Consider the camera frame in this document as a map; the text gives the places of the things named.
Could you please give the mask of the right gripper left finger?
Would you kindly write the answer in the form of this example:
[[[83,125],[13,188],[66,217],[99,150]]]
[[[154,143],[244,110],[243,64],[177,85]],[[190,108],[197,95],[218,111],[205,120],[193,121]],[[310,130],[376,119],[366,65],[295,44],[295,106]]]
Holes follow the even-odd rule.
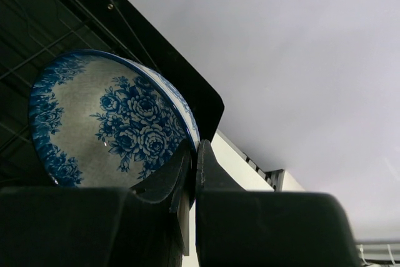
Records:
[[[139,200],[166,206],[167,216],[172,219],[172,233],[184,256],[190,252],[191,167],[191,144],[183,140],[167,163],[130,187]]]

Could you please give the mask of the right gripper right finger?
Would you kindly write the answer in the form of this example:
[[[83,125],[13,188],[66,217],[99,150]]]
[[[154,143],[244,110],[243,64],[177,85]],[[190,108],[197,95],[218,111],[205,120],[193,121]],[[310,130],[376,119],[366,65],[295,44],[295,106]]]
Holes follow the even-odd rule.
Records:
[[[244,189],[218,163],[211,142],[199,147],[196,170],[196,253],[200,266],[235,266],[232,197]]]

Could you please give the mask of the blue floral bowl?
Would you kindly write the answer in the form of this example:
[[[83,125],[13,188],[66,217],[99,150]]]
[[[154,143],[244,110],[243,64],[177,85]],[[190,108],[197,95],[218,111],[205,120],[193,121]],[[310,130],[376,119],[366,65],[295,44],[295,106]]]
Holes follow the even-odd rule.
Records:
[[[29,95],[34,148],[56,185],[131,187],[200,134],[177,88],[158,72],[93,49],[51,61]]]

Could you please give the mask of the black dish rack tray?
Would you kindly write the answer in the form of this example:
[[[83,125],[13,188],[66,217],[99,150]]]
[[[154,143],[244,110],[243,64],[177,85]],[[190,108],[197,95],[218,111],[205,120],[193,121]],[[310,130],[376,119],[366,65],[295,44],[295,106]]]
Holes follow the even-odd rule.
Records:
[[[1,0],[1,186],[50,186],[28,126],[31,85],[57,55],[97,49],[161,73],[185,97],[202,139],[224,105],[216,90],[128,0]]]

